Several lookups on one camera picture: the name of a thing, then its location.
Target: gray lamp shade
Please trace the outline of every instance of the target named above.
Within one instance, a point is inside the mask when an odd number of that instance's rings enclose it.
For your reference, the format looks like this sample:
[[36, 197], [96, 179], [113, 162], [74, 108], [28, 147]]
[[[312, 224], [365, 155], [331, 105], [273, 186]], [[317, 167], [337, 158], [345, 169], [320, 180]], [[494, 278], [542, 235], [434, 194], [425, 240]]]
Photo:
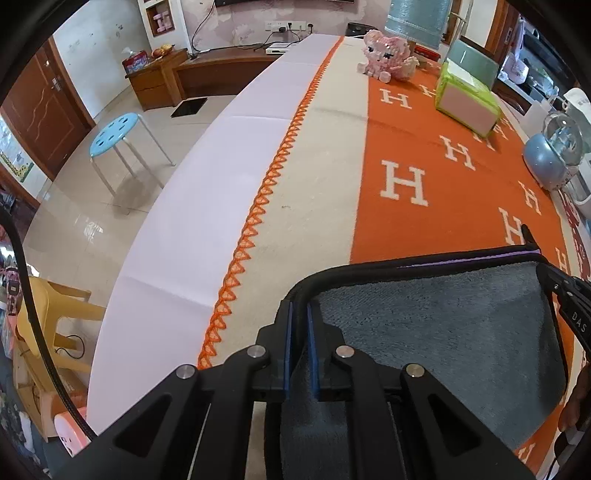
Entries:
[[452, 0], [392, 0], [385, 30], [439, 48]]

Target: doorframe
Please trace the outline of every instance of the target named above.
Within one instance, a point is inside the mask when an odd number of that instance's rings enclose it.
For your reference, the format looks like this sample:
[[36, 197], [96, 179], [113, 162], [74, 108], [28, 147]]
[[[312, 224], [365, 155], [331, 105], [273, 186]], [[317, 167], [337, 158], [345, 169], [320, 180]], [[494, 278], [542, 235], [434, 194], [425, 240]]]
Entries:
[[[58, 81], [62, 86], [63, 92], [72, 104], [76, 116], [79, 117], [80, 121], [86, 127], [88, 127], [89, 130], [92, 130], [96, 126], [96, 122], [91, 117], [90, 113], [88, 112], [84, 103], [82, 102], [80, 95], [78, 95], [78, 92], [74, 87], [74, 83], [72, 82], [72, 79], [70, 78], [70, 75], [66, 70], [66, 66], [64, 65], [64, 62], [61, 59], [61, 55], [57, 49], [56, 41], [53, 38], [53, 35], [50, 36], [47, 39], [47, 41], [39, 48], [39, 50], [42, 49], [45, 51], [49, 60], [53, 62], [52, 68], [56, 71], [58, 75]], [[39, 167], [51, 181], [55, 181], [56, 176], [45, 166], [44, 162], [42, 162], [38, 155], [35, 153], [35, 149], [31, 148], [31, 146], [28, 144], [28, 141], [25, 138], [23, 138], [18, 129], [16, 129], [14, 124], [8, 118], [8, 115], [6, 115], [6, 113], [4, 112], [3, 106], [0, 106], [0, 114], [2, 114], [2, 117], [4, 118], [4, 121], [7, 123], [8, 128], [10, 129], [14, 137], [17, 139], [17, 141], [21, 144], [22, 148], [31, 157], [33, 162], [35, 162], [35, 165], [37, 165], [37, 167]]]
[[17, 198], [20, 198], [24, 202], [27, 202], [35, 210], [37, 210], [41, 205], [41, 202], [39, 202], [39, 200], [37, 200], [33, 195], [27, 192], [26, 188], [23, 187], [17, 179], [10, 175], [10, 172], [4, 166], [0, 167], [0, 180], [3, 183], [6, 183], [7, 187], [11, 189], [11, 191], [14, 195], [16, 195]]
[[[462, 8], [462, 0], [452, 0], [452, 8], [450, 10], [451, 13], [460, 14], [460, 10]], [[455, 15], [449, 15], [447, 17], [447, 28], [443, 33], [443, 37], [441, 38], [441, 43], [445, 45], [449, 45], [452, 42], [452, 36], [456, 29], [457, 25], [457, 17]]]
[[60, 83], [62, 83], [62, 87], [65, 87], [64, 91], [66, 92], [66, 95], [70, 97], [70, 101], [74, 104], [74, 106], [77, 107], [76, 113], [80, 116], [80, 120], [82, 120], [82, 122], [92, 130], [94, 127], [96, 127], [96, 122], [86, 109], [84, 102], [82, 102], [80, 95], [78, 95], [76, 87], [74, 87], [74, 83], [72, 82], [72, 79], [66, 70], [64, 61], [61, 59], [61, 55], [57, 49], [57, 44], [53, 38], [53, 35], [47, 39], [47, 42], [44, 44], [44, 47], [45, 46], [47, 47], [46, 53], [49, 56], [50, 61], [54, 62], [54, 65], [57, 67], [59, 72], [60, 78], [58, 78], [58, 80]]
[[497, 0], [495, 16], [492, 19], [491, 29], [489, 31], [488, 38], [486, 39], [485, 49], [493, 54], [494, 60], [499, 64], [501, 64], [504, 60], [502, 50], [506, 45], [510, 46], [511, 42], [513, 42], [513, 38], [515, 37], [515, 29], [513, 29], [513, 32], [511, 32], [511, 38], [508, 39], [509, 41], [507, 43], [505, 42], [504, 38], [501, 38], [503, 32], [505, 31], [505, 26], [511, 9], [515, 8], [506, 0]]

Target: orange blanket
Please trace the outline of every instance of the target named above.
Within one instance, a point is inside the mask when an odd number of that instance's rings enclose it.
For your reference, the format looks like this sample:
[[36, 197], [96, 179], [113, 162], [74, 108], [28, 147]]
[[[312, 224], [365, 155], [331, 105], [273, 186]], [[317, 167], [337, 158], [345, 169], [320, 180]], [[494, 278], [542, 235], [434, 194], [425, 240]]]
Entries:
[[[551, 262], [591, 276], [576, 210], [532, 178], [516, 123], [504, 116], [479, 138], [435, 110], [437, 65], [386, 85], [355, 72], [362, 60], [359, 44], [340, 39], [302, 100], [238, 241], [200, 368], [251, 344], [297, 281], [347, 262], [522, 244], [525, 223]], [[582, 350], [560, 329], [570, 393]], [[533, 472], [562, 407], [515, 452]]]

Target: power socket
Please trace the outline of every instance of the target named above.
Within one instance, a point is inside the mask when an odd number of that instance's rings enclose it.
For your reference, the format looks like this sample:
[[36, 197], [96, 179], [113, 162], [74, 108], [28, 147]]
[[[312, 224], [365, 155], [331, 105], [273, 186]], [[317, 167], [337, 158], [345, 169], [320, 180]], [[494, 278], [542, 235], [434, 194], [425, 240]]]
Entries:
[[281, 27], [284, 27], [286, 30], [289, 30], [289, 23], [291, 23], [291, 29], [294, 32], [305, 32], [308, 30], [308, 22], [304, 22], [301, 20], [275, 20], [265, 22], [265, 30], [268, 32], [279, 32], [279, 29]]

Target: pink toy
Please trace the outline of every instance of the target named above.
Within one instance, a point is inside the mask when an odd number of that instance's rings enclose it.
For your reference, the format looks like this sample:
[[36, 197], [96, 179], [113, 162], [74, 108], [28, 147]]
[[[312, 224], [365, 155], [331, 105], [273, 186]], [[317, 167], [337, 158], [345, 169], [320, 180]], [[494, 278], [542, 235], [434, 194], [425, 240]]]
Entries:
[[368, 63], [359, 63], [357, 71], [380, 82], [388, 83], [392, 78], [410, 80], [418, 66], [416, 57], [410, 56], [407, 41], [401, 37], [385, 37], [379, 30], [370, 30], [363, 37], [363, 53]]

